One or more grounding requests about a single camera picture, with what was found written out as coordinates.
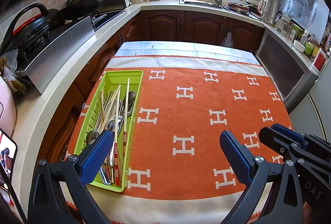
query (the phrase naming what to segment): phone screen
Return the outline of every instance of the phone screen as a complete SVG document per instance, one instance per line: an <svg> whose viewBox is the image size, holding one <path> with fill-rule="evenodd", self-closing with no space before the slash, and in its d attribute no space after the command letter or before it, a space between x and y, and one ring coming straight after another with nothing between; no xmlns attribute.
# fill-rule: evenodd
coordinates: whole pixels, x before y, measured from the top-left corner
<svg viewBox="0 0 331 224"><path fill-rule="evenodd" d="M4 168L8 178L11 180L17 146L9 136L0 129L0 163ZM7 189L0 174L0 185Z"/></svg>

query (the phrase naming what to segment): refrigerator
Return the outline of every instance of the refrigerator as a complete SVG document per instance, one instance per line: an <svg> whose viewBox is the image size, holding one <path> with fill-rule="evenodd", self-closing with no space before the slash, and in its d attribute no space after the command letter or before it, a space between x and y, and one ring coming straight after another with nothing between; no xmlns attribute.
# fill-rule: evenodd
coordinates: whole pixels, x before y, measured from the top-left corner
<svg viewBox="0 0 331 224"><path fill-rule="evenodd" d="M331 141L331 61L329 60L314 86L291 112L296 132L314 134Z"/></svg>

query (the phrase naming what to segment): brown cabinet door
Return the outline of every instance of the brown cabinet door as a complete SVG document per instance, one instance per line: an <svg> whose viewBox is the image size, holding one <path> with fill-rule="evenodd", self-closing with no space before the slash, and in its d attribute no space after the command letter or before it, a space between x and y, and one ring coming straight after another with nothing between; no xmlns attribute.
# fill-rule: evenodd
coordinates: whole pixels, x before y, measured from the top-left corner
<svg viewBox="0 0 331 224"><path fill-rule="evenodd" d="M49 162L60 161L69 143L73 129L78 120L85 99L74 83L57 107L42 140L37 161L47 159Z"/></svg>
<svg viewBox="0 0 331 224"><path fill-rule="evenodd" d="M208 13L185 12L185 40L220 45L226 36L229 18Z"/></svg>
<svg viewBox="0 0 331 224"><path fill-rule="evenodd" d="M140 13L142 38L146 41L183 41L185 11L151 10Z"/></svg>
<svg viewBox="0 0 331 224"><path fill-rule="evenodd" d="M115 55L117 50L117 38L112 36L97 53L94 54L76 77L74 83L85 100L87 100L93 86L99 79L110 58Z"/></svg>
<svg viewBox="0 0 331 224"><path fill-rule="evenodd" d="M232 34L234 48L255 52L259 49L264 29L234 18L229 18L228 30Z"/></svg>
<svg viewBox="0 0 331 224"><path fill-rule="evenodd" d="M122 28L120 28L115 36L118 40L120 48L124 42L141 41L140 15L131 18Z"/></svg>

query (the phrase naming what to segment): green plastic tray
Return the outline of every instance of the green plastic tray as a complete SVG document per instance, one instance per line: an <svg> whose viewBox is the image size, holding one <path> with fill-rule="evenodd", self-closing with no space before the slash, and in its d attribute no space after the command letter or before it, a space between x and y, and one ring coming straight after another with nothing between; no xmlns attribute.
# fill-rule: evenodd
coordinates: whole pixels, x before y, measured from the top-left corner
<svg viewBox="0 0 331 224"><path fill-rule="evenodd" d="M126 135L125 160L123 163L122 185L120 187L117 187L115 183L111 185L104 185L102 183L100 174L98 173L94 181L91 183L91 185L93 186L116 192L122 192L124 188L127 186L127 178L128 178L131 151L132 151L132 141L133 141L134 128L136 124L138 101L140 97L140 88L141 88L141 80L143 77L143 73L144 72L141 70L105 72L97 88L97 91L94 94L94 97L91 101L90 107L87 110L82 128L80 129L80 133L77 139L77 143L74 151L74 154L77 155L79 155L81 151L85 148L86 136L88 132L91 131L96 124L96 120L101 106L99 96L102 89L104 90L104 96L105 96L106 93L109 93L110 91L112 92L116 91L118 85L121 84L120 99L123 99L126 94L127 79L129 78L130 79L129 90L135 91L137 93L137 97L133 105L132 115L127 118L128 127L127 127L127 135ZM123 130L124 128L122 127L118 135L118 153L120 158L123 158Z"/></svg>

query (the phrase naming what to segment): blue gripper pad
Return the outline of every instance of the blue gripper pad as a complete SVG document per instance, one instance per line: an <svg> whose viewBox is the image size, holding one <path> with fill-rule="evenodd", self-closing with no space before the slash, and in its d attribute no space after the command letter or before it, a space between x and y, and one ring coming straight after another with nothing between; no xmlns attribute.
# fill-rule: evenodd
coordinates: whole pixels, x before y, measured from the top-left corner
<svg viewBox="0 0 331 224"><path fill-rule="evenodd" d="M249 186L255 174L254 156L245 146L239 144L230 131L221 133L219 144L238 181Z"/></svg>
<svg viewBox="0 0 331 224"><path fill-rule="evenodd" d="M292 131L278 123L274 124L271 126L271 128L275 131L278 131L279 133L287 136L288 138L298 142L300 144L301 149L305 150L307 145L305 143L305 139L303 136L301 136L300 134L298 134L295 131Z"/></svg>
<svg viewBox="0 0 331 224"><path fill-rule="evenodd" d="M80 180L83 185L93 182L112 148L113 140L112 133L104 130L93 144L86 146L80 153L79 158L82 160Z"/></svg>

